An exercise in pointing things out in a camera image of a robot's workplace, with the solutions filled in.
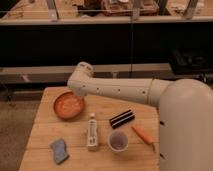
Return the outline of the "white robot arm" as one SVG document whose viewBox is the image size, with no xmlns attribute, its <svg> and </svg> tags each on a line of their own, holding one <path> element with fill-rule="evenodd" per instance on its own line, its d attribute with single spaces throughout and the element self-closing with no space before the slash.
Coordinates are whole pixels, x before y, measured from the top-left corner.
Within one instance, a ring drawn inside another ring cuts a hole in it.
<svg viewBox="0 0 213 171">
<path fill-rule="evenodd" d="M 99 95 L 147 104 L 159 114 L 159 171 L 213 171 L 213 89 L 195 79 L 95 78 L 80 62 L 67 86 L 78 96 Z"/>
</svg>

